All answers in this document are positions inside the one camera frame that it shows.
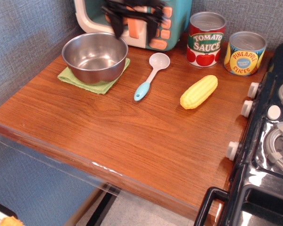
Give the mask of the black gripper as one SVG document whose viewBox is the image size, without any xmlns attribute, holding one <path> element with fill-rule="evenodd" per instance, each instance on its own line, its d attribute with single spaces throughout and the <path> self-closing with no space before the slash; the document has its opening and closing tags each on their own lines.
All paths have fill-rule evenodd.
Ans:
<svg viewBox="0 0 283 226">
<path fill-rule="evenodd" d="M 124 18 L 147 22 L 147 40 L 150 44 L 156 36 L 159 22 L 163 19 L 165 3 L 161 0 L 105 0 L 102 10 L 110 19 L 115 37 L 124 32 Z"/>
</svg>

